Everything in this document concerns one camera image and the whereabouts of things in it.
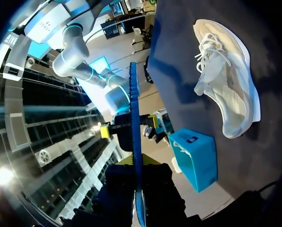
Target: yellow bracket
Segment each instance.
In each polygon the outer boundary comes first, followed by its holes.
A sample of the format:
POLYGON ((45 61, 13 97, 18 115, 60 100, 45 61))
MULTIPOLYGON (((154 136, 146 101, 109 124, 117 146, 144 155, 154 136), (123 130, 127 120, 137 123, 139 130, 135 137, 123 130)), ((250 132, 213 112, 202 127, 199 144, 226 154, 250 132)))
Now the yellow bracket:
MULTIPOLYGON (((147 156, 146 154, 142 154, 143 158, 143 165, 159 165, 158 161, 155 161, 153 158, 147 156)), ((122 161, 118 162, 117 165, 133 165, 132 155, 128 156, 126 159, 123 159, 122 161)))
POLYGON ((109 131, 108 131, 108 125, 102 125, 100 127, 100 132, 101 132, 101 137, 102 138, 110 138, 110 135, 109 135, 109 131))
POLYGON ((157 116, 154 115, 150 115, 148 118, 152 118, 153 122, 154 122, 154 128, 156 129, 158 127, 158 118, 157 116))

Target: gray table surface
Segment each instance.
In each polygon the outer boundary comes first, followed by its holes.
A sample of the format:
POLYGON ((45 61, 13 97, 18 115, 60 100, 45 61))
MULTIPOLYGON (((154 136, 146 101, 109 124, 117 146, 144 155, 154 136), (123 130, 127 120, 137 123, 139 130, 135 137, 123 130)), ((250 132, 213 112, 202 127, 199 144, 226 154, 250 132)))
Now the gray table surface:
POLYGON ((233 197, 258 190, 282 172, 282 53, 262 16, 238 0, 160 0, 148 71, 175 130, 182 127, 212 135, 218 156, 218 183, 233 197), (222 134, 219 107, 197 96, 199 78, 193 32, 197 19, 217 21, 246 45, 261 103, 261 122, 233 140, 222 134))

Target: sneaker sole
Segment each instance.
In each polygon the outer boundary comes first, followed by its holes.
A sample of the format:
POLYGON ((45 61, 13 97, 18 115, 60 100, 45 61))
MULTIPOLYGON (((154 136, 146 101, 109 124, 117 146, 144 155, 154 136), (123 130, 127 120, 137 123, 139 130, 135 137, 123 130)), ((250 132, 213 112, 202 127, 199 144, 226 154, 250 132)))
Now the sneaker sole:
POLYGON ((222 24, 220 24, 218 22, 215 22, 215 23, 218 24, 219 26, 221 26, 222 28, 224 28, 236 40, 236 42, 238 43, 240 49, 242 50, 242 52, 244 54, 245 62, 246 62, 247 69, 248 69, 249 75, 250 75, 249 76, 249 82, 250 82, 249 85, 250 85, 250 92, 251 92, 250 97, 253 97, 253 100, 254 100, 254 105, 253 105, 253 108, 254 108, 253 122, 258 122, 258 121, 261 120, 260 102, 259 102, 259 96, 258 96, 257 89, 254 86, 253 79, 252 79, 252 76, 251 76, 251 71, 250 71, 250 54, 249 54, 249 51, 246 48, 246 46, 243 44, 243 42, 231 30, 229 30, 224 25, 222 25, 222 24))

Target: blue box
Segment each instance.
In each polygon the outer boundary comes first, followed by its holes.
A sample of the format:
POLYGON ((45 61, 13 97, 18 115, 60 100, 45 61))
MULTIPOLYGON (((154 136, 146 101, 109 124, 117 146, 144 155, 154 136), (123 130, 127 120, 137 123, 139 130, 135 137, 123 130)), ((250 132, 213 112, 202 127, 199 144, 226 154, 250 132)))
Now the blue box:
POLYGON ((183 128, 168 138, 179 167, 196 192, 217 180, 217 155, 212 136, 183 128))

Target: ventilation fan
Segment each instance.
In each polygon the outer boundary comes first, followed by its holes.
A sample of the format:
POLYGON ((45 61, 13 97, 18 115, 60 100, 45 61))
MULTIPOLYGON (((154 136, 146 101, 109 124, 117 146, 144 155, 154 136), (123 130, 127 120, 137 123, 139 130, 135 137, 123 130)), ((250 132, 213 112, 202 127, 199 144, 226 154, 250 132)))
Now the ventilation fan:
POLYGON ((47 164, 51 161, 51 156, 46 150, 41 150, 39 152, 39 161, 43 164, 47 164))

